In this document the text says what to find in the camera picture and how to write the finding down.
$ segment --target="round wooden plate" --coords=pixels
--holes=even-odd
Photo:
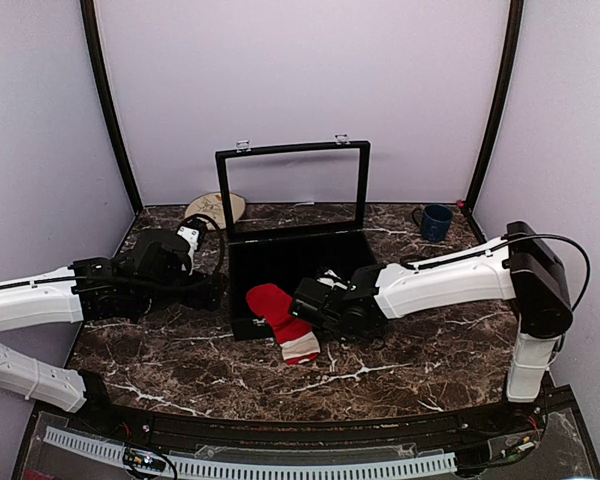
[[[235,193],[231,194],[231,212],[233,213],[234,222],[240,220],[242,215],[244,215],[246,207],[247,203],[245,202],[244,198],[236,195]],[[187,207],[187,210],[184,212],[184,217],[187,218],[194,213],[203,213],[213,218],[222,230],[227,228],[227,224],[224,221],[222,197],[219,193],[208,193],[196,198]],[[209,225],[209,230],[214,230],[213,225]]]

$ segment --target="marble tabletop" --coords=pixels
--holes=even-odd
[[[447,239],[423,240],[409,220],[414,207],[367,205],[365,234],[378,262],[477,245],[455,207]],[[283,225],[290,222],[288,208],[249,205],[242,221],[289,226]],[[324,221],[342,213],[333,205],[297,208],[311,208]],[[123,250],[143,229],[175,229],[184,210],[146,208]],[[212,268],[217,251],[209,234],[198,256],[201,270]],[[382,348],[318,332],[318,359],[287,366],[273,339],[234,342],[228,309],[225,295],[215,312],[174,305],[136,324],[92,322],[84,325],[69,367],[100,373],[114,403],[151,411],[263,421],[384,419],[498,401],[517,330],[505,302],[453,305],[390,322]]]

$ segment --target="red sock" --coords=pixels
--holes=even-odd
[[[276,285],[267,283],[252,288],[247,293],[247,303],[273,329],[288,365],[309,362],[318,356],[320,345],[311,325],[289,314],[291,297]]]

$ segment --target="blue mug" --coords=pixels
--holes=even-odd
[[[418,221],[416,214],[421,213],[422,219]],[[444,205],[427,205],[424,208],[415,208],[411,212],[411,218],[420,229],[425,240],[438,243],[444,240],[451,226],[453,212]]]

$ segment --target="open box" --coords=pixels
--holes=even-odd
[[[313,159],[316,158],[315,152],[318,152],[317,155],[325,155],[328,161],[329,151],[334,150],[358,153],[356,191],[351,192],[355,193],[355,201],[351,205],[353,208],[350,209],[353,218],[264,230],[237,228],[231,210],[227,161],[231,163],[246,157],[284,154],[296,154],[299,158],[307,152],[312,152]],[[231,328],[236,340],[273,336],[271,328],[262,319],[255,318],[247,305],[246,294],[251,288],[273,283],[292,295],[304,277],[315,277],[321,268],[332,269],[343,278],[350,278],[356,269],[376,263],[362,231],[370,150],[371,144],[367,141],[336,141],[216,152],[229,240]],[[303,171],[306,173],[309,168],[310,162]]]

